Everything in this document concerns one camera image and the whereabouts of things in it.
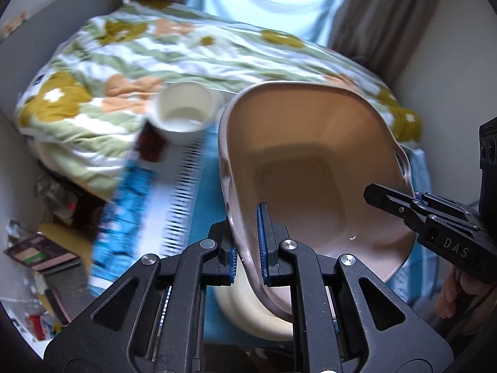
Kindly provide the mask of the right hand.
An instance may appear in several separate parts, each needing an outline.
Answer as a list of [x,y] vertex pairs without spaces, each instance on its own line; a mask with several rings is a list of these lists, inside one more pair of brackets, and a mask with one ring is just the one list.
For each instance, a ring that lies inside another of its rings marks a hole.
[[449,264],[449,266],[448,276],[442,284],[440,296],[435,304],[435,313],[442,319],[454,317],[458,310],[457,301],[463,295],[469,295],[479,301],[485,295],[490,294],[472,312],[462,328],[462,334],[475,334],[482,329],[496,308],[496,289],[492,289],[492,285],[487,285],[477,279],[473,279],[452,264]]

